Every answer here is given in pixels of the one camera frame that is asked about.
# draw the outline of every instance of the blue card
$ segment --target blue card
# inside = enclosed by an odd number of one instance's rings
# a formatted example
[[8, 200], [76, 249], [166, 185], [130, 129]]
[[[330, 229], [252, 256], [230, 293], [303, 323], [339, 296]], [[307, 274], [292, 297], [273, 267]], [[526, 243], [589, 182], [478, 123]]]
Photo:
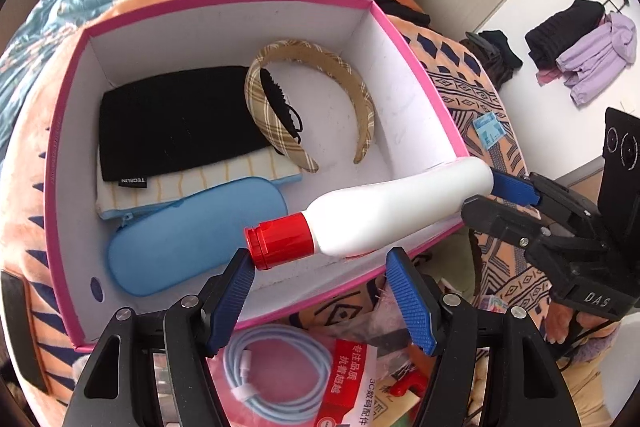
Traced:
[[493, 111], [476, 118], [474, 120], [474, 128], [480, 137], [482, 147], [486, 151], [491, 149], [500, 138], [507, 134], [502, 124], [495, 118]]

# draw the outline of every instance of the red label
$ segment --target red label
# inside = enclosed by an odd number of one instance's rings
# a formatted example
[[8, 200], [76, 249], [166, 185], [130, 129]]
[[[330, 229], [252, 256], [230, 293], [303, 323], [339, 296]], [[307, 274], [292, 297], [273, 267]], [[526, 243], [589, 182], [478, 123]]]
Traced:
[[322, 405], [316, 416], [316, 427], [340, 425], [344, 416], [353, 409], [360, 390], [366, 358], [366, 344], [344, 340], [336, 342], [334, 364]]

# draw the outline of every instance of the red plastic object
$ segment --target red plastic object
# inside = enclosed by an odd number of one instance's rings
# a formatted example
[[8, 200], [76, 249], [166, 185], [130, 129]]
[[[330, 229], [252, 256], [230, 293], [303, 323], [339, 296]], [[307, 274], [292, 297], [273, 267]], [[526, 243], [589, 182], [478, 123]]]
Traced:
[[315, 252], [314, 238], [302, 212], [244, 229], [244, 237], [258, 270], [268, 270]]
[[392, 396], [404, 396], [404, 393], [411, 390], [416, 396], [422, 398], [427, 392], [429, 378], [425, 377], [417, 369], [412, 369], [404, 377], [391, 386], [389, 394]]

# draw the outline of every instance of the blue case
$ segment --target blue case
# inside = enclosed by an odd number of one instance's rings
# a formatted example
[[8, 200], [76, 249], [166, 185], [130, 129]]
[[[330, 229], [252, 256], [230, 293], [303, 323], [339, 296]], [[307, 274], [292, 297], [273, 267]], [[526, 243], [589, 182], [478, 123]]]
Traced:
[[236, 180], [118, 230], [107, 263], [124, 291], [152, 295], [212, 269], [222, 273], [236, 250], [246, 247], [245, 227], [286, 215], [284, 198], [271, 182]]

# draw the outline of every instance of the hand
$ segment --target hand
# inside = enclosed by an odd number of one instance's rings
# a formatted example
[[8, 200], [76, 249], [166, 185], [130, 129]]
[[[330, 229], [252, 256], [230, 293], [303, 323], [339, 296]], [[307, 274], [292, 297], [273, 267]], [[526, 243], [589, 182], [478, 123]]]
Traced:
[[[545, 318], [545, 331], [546, 331], [546, 340], [550, 344], [562, 344], [566, 340], [567, 335], [569, 334], [569, 323], [571, 322], [571, 318], [574, 316], [574, 310], [559, 304], [557, 302], [551, 302], [549, 304], [549, 311], [546, 314]], [[596, 317], [596, 315], [591, 315], [590, 313], [580, 312], [577, 316], [578, 324], [580, 324], [585, 330], [591, 330], [593, 328], [598, 327], [607, 321], [607, 319], [603, 319], [602, 317]], [[600, 331], [596, 331], [592, 333], [590, 337], [606, 337], [610, 335], [613, 330], [617, 327], [617, 323], [613, 323], [606, 328], [602, 328]]]

